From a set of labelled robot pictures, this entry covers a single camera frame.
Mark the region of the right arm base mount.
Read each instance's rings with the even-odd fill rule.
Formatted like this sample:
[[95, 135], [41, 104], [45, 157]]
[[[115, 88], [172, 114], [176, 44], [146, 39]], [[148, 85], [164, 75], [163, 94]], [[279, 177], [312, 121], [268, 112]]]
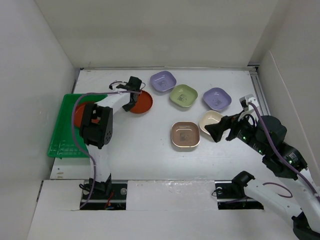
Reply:
[[211, 196], [216, 198], [218, 210], [263, 210], [264, 206], [233, 189], [231, 180], [215, 180]]

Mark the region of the red round plate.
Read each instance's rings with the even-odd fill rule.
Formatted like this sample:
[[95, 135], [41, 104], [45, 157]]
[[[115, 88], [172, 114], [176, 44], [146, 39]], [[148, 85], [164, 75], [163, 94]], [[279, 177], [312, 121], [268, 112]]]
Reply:
[[85, 106], [87, 104], [91, 103], [91, 101], [86, 101], [83, 103], [80, 103], [76, 109], [75, 109], [75, 113], [74, 113], [74, 126], [77, 128], [81, 127], [81, 122], [82, 122], [82, 118], [83, 118], [83, 113], [85, 110]]
[[135, 106], [130, 110], [130, 112], [134, 114], [144, 114], [151, 109], [152, 105], [152, 96], [148, 92], [143, 90], [138, 96], [137, 102]]

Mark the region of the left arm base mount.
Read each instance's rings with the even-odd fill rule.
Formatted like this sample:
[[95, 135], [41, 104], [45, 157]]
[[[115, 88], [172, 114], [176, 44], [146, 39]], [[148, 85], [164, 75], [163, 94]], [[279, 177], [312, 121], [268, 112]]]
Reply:
[[92, 211], [117, 211], [126, 210], [128, 193], [127, 181], [116, 181], [112, 183], [109, 195], [93, 192], [89, 201], [82, 206], [88, 199], [89, 192], [82, 189], [80, 200], [80, 210]]

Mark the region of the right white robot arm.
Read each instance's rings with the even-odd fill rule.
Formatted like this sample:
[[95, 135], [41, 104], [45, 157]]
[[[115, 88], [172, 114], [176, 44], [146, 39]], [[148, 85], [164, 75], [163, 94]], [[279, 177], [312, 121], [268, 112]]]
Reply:
[[299, 240], [318, 240], [320, 191], [312, 182], [307, 162], [296, 148], [285, 143], [287, 129], [277, 118], [259, 115], [258, 121], [251, 124], [253, 120], [250, 114], [236, 114], [204, 128], [216, 143], [229, 130], [227, 141], [238, 138], [262, 155], [262, 163], [286, 186], [296, 203], [290, 204], [247, 171], [236, 175], [229, 189], [237, 197], [256, 200], [272, 210], [288, 223]]

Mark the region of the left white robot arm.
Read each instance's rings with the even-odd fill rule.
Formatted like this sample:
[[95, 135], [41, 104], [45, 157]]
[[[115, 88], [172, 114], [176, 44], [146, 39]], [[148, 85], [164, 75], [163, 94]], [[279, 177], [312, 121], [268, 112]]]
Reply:
[[104, 93], [102, 100], [84, 107], [79, 135], [87, 147], [92, 169], [85, 186], [100, 198], [107, 198], [112, 191], [107, 145], [113, 136], [114, 114], [119, 110], [128, 112], [136, 105], [142, 85], [142, 80], [135, 76], [127, 82], [115, 81], [109, 85], [111, 92]]

